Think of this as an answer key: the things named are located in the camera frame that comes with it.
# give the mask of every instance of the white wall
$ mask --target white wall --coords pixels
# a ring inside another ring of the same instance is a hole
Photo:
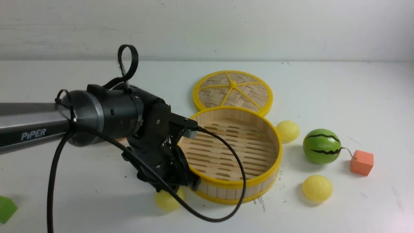
[[[413,0],[0,0],[0,59],[414,61]]]

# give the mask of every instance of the robotic arm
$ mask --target robotic arm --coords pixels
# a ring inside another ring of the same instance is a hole
[[[71,91],[70,96],[78,127],[93,128],[113,139],[127,138],[128,149],[172,189],[197,190],[199,177],[186,170],[176,146],[182,136],[195,136],[197,122],[172,113],[163,99],[125,83],[111,90],[88,85],[87,90]],[[67,96],[62,103],[68,104]],[[70,110],[59,103],[0,103],[0,109],[0,153],[58,140],[70,126]],[[99,142],[88,132],[76,132],[69,140],[79,147]],[[137,177],[161,191],[145,170],[139,169]]]
[[[131,50],[131,67],[122,65],[122,51]],[[232,217],[243,202],[246,175],[236,152],[222,138],[198,126],[196,121],[171,112],[165,101],[128,83],[138,67],[138,52],[131,45],[118,50],[122,77],[100,86],[89,84],[86,90],[61,90],[54,103],[0,103],[0,154],[61,139],[49,177],[47,222],[53,232],[53,188],[55,172],[63,145],[78,147],[105,139],[123,150],[122,157],[137,170],[137,178],[150,183],[157,192],[171,194],[185,209],[203,220],[222,222]],[[225,144],[235,156],[243,177],[241,198],[235,209],[223,218],[209,218],[189,207],[177,194],[180,186],[196,191],[200,177],[191,172],[178,146],[184,136],[196,131],[208,133]],[[125,148],[114,139],[126,138]]]

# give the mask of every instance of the bamboo steamer basket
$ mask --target bamboo steamer basket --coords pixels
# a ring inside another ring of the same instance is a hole
[[[263,80],[238,70],[208,74],[193,89],[193,103],[198,111],[234,106],[265,116],[272,102],[272,90]]]
[[[208,108],[191,119],[222,137],[236,151],[248,179],[243,202],[257,199],[271,188],[282,160],[282,143],[267,119],[251,110],[230,106]],[[201,178],[195,193],[219,204],[237,204],[243,181],[231,151],[218,139],[201,132],[192,139],[182,138],[180,147],[191,171]]]

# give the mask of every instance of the orange foam cube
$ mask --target orange foam cube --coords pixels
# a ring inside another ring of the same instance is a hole
[[[368,176],[374,166],[374,155],[356,150],[351,159],[351,172]]]

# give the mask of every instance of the watermelon stripe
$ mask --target watermelon stripe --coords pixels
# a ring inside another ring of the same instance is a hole
[[[337,141],[337,142],[341,143],[341,142],[339,141],[339,139],[335,138],[335,136],[332,136],[332,135],[324,135],[324,134],[309,135],[309,136],[308,136],[307,138],[305,138],[305,139],[308,139],[308,138],[316,138],[316,137],[319,137],[319,136],[321,136],[321,137],[326,137],[326,138],[333,138],[335,141]]]
[[[337,153],[341,152],[341,149],[337,149],[336,151],[333,151],[333,150],[330,150],[330,151],[311,150],[311,151],[316,152],[316,153],[326,154],[326,155],[334,155],[334,154],[337,154]]]

